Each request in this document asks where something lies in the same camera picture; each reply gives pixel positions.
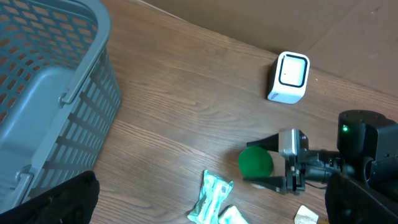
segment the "black cable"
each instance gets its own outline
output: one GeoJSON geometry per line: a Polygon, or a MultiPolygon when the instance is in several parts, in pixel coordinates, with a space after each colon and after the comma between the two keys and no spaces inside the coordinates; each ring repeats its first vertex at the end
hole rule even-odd
{"type": "Polygon", "coordinates": [[[315,186],[315,185],[313,185],[313,184],[310,184],[310,183],[308,183],[308,182],[306,182],[305,184],[307,184],[307,185],[309,185],[309,186],[311,186],[311,187],[315,187],[316,189],[321,189],[321,190],[325,190],[328,186],[324,186],[324,187],[317,187],[317,186],[315,186]]]}

